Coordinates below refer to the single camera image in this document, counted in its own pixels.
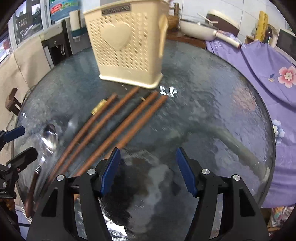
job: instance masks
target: plastic basket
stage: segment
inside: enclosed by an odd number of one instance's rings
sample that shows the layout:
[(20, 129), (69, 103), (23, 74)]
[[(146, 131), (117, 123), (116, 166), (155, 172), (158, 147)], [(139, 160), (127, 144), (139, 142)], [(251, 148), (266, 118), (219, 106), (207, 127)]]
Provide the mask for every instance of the plastic basket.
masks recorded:
[(100, 78), (155, 88), (161, 78), (169, 4), (129, 0), (84, 13)]

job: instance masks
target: round table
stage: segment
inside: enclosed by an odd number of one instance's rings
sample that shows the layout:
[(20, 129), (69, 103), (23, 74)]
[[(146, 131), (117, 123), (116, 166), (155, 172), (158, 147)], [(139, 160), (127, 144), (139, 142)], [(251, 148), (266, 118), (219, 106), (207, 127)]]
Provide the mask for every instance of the round table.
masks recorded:
[[(204, 49), (167, 41), (162, 73), (160, 86), (165, 92), (170, 87), (178, 92), (121, 150), (124, 162), (111, 192), (100, 200), (114, 240), (184, 240), (198, 199), (187, 191), (175, 161), (178, 147), (216, 175), (239, 174), (259, 205), (272, 179), (272, 123), (259, 94), (238, 70)], [(59, 148), (44, 164), (35, 200), (58, 157), (91, 110), (113, 92), (122, 98), (131, 88), (100, 80), (92, 49), (66, 59), (38, 83), (17, 121), (26, 133), (13, 146), (13, 155), (33, 146), (40, 156), (44, 126), (56, 125)], [(145, 91), (141, 89), (137, 96)], [(76, 125), (69, 125), (77, 116)], [(66, 176), (73, 175), (98, 147), (99, 135), (75, 159)], [(37, 162), (20, 173), (18, 191), (23, 201)], [(211, 237), (218, 234), (222, 201), (219, 195)], [(78, 233), (86, 238), (79, 200), (75, 212)]]

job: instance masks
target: basket handle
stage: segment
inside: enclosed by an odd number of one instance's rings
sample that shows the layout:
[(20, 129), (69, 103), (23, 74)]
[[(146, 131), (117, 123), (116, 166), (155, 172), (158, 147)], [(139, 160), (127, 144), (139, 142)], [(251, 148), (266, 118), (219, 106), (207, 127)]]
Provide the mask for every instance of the basket handle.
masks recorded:
[(160, 19), (158, 21), (158, 26), (160, 30), (160, 42), (159, 42), (159, 58), (163, 57), (163, 50), (165, 46), (165, 40), (166, 40), (166, 32), (168, 30), (168, 19), (165, 14), (160, 16)]

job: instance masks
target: pan lid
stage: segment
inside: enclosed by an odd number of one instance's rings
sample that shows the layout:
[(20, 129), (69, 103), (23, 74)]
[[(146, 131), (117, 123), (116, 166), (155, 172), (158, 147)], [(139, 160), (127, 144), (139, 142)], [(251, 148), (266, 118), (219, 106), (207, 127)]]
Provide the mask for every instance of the pan lid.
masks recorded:
[(218, 30), (218, 28), (216, 28), (215, 26), (210, 25), (208, 23), (205, 23), (202, 20), (201, 21), (193, 21), (193, 20), (188, 20), (188, 19), (183, 19), (182, 18), (181, 21), (185, 21), (185, 22), (189, 22), (189, 23), (195, 23), (197, 25), (201, 25), (201, 26), (204, 26), (204, 27), (208, 27), (208, 28), (212, 28), (212, 29)]

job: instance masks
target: blue gripper pad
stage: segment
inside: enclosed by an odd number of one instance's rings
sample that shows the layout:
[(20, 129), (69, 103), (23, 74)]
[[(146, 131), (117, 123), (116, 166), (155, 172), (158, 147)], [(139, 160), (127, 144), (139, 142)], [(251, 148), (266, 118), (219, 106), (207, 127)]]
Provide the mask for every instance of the blue gripper pad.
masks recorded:
[(177, 149), (176, 161), (179, 165), (179, 169), (183, 176), (188, 192), (190, 192), (194, 197), (196, 197), (197, 188), (195, 185), (195, 176), (189, 166), (189, 163), (186, 160), (186, 157), (184, 156), (180, 148)]
[(17, 139), (18, 137), (22, 136), (25, 133), (25, 128), (23, 126), (17, 127), (7, 133), (4, 134), (4, 141), (6, 143)]
[(115, 174), (117, 172), (121, 156), (120, 156), (120, 150), (116, 148), (116, 150), (112, 153), (111, 157), (108, 159), (108, 166), (106, 167), (106, 170), (102, 176), (101, 180), (101, 195), (104, 196), (111, 190), (111, 186), (113, 184), (113, 180), (115, 177)]

